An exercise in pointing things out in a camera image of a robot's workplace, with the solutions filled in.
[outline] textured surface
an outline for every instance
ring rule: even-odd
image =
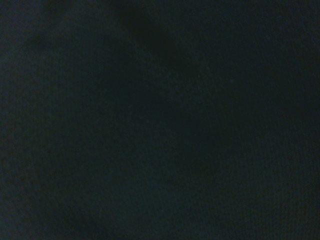
[[[1,4],[1,239],[320,238],[315,2]]]

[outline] black fabric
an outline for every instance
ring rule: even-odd
[[[320,239],[319,3],[0,3],[0,239]]]

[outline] knit fabric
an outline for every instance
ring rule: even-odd
[[[320,239],[316,2],[3,2],[1,240]]]

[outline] dark background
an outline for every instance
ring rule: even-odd
[[[1,3],[2,239],[318,239],[319,10]]]

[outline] dark fabric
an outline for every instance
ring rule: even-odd
[[[0,239],[320,239],[319,9],[0,3]]]

